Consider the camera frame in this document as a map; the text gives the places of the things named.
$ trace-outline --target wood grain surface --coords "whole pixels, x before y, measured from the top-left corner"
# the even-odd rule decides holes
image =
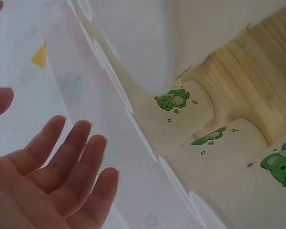
[[[271,146],[286,134],[286,8],[246,29],[181,80],[198,81],[215,108],[214,119],[195,137],[243,117]]]

